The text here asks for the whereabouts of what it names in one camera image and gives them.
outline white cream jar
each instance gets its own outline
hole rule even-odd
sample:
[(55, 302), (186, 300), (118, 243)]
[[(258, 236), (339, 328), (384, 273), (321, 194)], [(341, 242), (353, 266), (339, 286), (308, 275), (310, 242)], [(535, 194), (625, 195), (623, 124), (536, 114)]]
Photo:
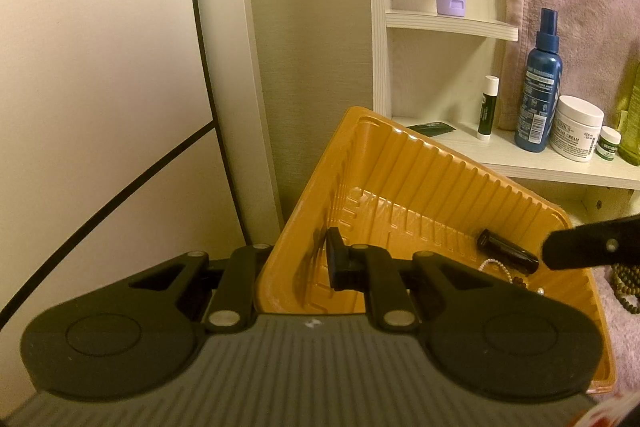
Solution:
[(551, 130), (551, 147), (565, 158), (588, 162), (598, 142), (603, 119), (604, 113), (593, 103), (562, 95)]

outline green packet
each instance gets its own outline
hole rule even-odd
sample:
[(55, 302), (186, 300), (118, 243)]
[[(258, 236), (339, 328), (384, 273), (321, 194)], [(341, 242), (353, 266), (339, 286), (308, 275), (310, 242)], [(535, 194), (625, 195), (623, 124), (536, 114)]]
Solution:
[(421, 123), (418, 125), (410, 125), (409, 129), (412, 129), (415, 132), (419, 132), (424, 136), (428, 136), (429, 138), (456, 130), (455, 127), (452, 127), (444, 122), (430, 122)]

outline barcode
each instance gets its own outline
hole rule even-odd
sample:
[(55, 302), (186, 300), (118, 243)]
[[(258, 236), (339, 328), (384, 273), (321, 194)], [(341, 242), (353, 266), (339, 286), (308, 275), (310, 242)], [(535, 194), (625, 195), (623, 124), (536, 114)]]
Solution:
[(545, 130), (546, 116), (540, 116), (539, 114), (533, 115), (533, 122), (531, 122), (531, 132), (529, 133), (529, 141), (531, 143), (542, 142), (542, 132)]

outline blue spray bottle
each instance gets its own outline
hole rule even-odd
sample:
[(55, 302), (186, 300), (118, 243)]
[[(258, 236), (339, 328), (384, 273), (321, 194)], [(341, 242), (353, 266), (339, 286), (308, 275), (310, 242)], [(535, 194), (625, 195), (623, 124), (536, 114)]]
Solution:
[(562, 59), (558, 55), (560, 39), (558, 12), (542, 9), (536, 47), (527, 58), (524, 93), (516, 130), (516, 145), (531, 152), (546, 147), (558, 101)]

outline blue bottle cap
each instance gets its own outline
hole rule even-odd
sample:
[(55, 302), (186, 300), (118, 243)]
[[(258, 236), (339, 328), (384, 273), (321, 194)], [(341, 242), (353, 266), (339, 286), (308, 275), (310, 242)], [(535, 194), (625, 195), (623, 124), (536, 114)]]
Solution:
[(544, 52), (558, 53), (558, 12), (543, 8), (540, 12), (540, 31), (536, 36), (536, 48)]

